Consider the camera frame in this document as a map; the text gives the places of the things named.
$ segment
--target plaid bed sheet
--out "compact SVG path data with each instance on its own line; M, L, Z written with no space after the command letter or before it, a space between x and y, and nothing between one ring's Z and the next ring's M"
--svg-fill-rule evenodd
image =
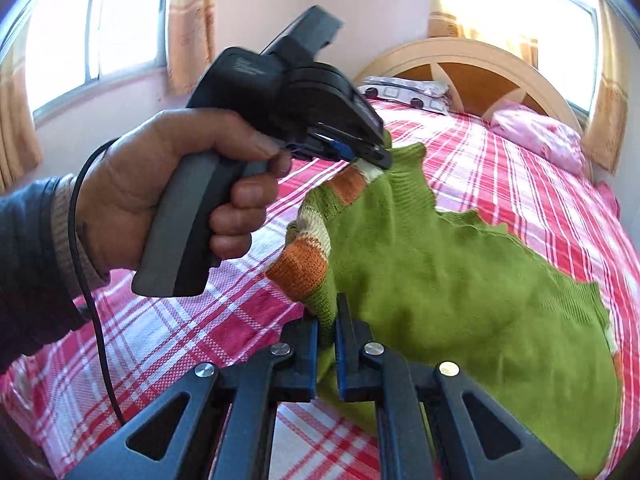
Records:
M587 181L494 136L476 118L387 102L374 106L394 145L427 146L423 169L439 208L477 208L491 224L506 222L558 269L600 285L623 378L620 424L604 478L640 426L640 264L620 224ZM197 363L244 360L276 342L282 325L302 314L302 306L288 301L261 270L283 247L286 225L306 192L343 165L296 161L249 254L212 272L201 297L140 298L130 291L130 272L112 273L111 285L96 299L127 419ZM0 378L0 392L59 477L117 428L90 325L14 363ZM369 479L379 471L376 439L322 400L278 409L270 479Z

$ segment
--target ribbed cuff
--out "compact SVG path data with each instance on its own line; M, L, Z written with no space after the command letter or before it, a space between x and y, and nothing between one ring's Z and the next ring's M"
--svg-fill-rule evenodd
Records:
M69 237L67 229L67 219L69 213L69 203L71 202L71 192L73 191L76 178L73 175L67 175L60 180L56 193L53 197L51 208L51 235L53 237L53 246L56 251L56 262L60 275L65 282L66 288L72 298L76 298L82 294L74 264L71 261L71 249L69 248ZM80 262L84 276L91 290L109 285L110 276L100 276L91 263L86 254L82 243L76 235L78 241L78 252L80 253Z

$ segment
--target dark blue jacket sleeve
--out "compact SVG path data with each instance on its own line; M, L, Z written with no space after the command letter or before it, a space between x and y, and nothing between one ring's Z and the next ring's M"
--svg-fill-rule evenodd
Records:
M59 181L0 198L0 374L84 324L56 264L51 207Z

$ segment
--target mattress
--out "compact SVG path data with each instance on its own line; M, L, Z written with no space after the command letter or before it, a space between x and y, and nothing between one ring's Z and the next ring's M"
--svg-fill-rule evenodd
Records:
M597 281L609 310L622 378L620 424L601 478L640 426L640 264L619 222L591 184L494 136L480 119L438 116L372 102L395 146L423 142L423 170L442 210L478 209L580 282ZM149 299L130 290L132 273L118 270L97 291L111 376L125 417L133 417L202 361L228 366L276 342L284 323L302 315L264 276L284 246L306 192L343 162L296 161L268 209L250 252L224 262L197 298ZM2 402L43 447L61 478L117 429L98 365L92 327L22 357L0 378ZM379 476L376 439L321 399L281 404L270 479L365 479Z

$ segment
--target finger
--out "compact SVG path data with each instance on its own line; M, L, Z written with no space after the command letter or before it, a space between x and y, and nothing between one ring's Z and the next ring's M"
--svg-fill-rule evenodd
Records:
M278 181L271 173L248 176L231 188L231 203L240 209L266 207L278 197Z
M209 225L217 235L244 235L260 229L266 214L264 208L236 209L225 204L211 213Z
M276 156L269 161L269 172L276 178L283 178L291 171L291 152L280 150Z
M148 124L151 133L180 157L213 148L235 160L267 160L279 149L271 137L259 133L230 110L166 110L154 116Z
M214 235L209 241L209 247L223 260L242 258L251 247L251 235L219 236Z

